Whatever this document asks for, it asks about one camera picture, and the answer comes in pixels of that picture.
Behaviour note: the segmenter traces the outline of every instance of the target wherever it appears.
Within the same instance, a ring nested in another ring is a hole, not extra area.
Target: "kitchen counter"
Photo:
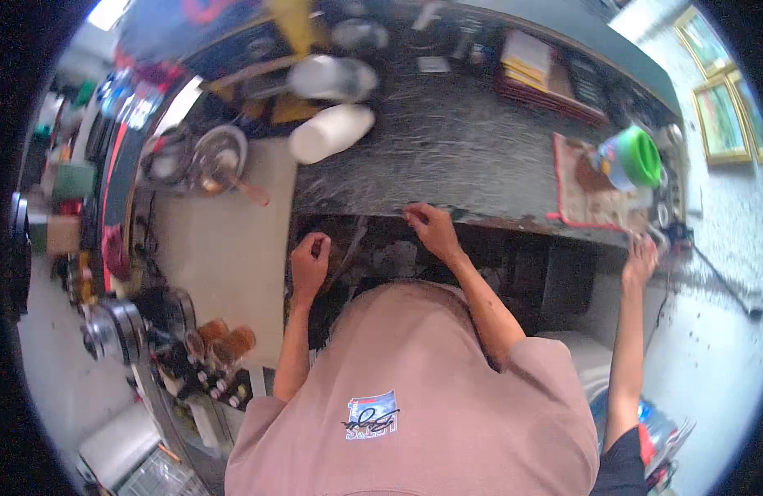
[[[457,222],[624,245],[621,233],[545,219],[557,212],[552,134],[599,143],[615,128],[532,110],[488,79],[420,74],[414,56],[388,63],[375,127],[345,152],[299,166],[295,213],[396,216],[427,202]]]

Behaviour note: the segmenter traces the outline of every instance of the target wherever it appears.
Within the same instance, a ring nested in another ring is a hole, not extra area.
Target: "painting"
[[[743,115],[733,86],[721,75],[694,90],[696,114],[708,165],[751,162]]]
[[[679,16],[674,28],[705,79],[731,70],[733,62],[723,42],[695,7],[690,7]]]
[[[733,71],[726,75],[729,84],[734,88],[734,95],[740,107],[746,124],[746,131],[751,137],[751,143],[755,148],[756,160],[763,164],[763,119],[753,98],[751,88],[743,79],[739,71]]]

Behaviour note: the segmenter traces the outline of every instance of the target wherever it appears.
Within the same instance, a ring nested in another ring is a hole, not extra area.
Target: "window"
[[[89,14],[87,22],[103,31],[110,31],[125,13],[129,0],[100,0]]]

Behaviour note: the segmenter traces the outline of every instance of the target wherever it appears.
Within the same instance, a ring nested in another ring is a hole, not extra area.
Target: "green lid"
[[[657,145],[646,131],[636,125],[630,126],[621,136],[629,160],[621,160],[624,172],[636,186],[656,188],[660,185],[663,164]]]

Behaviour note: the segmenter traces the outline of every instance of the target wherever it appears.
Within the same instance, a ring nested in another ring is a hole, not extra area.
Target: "spice jar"
[[[248,325],[241,325],[223,339],[210,344],[210,352],[216,366],[228,370],[256,344],[254,332]]]

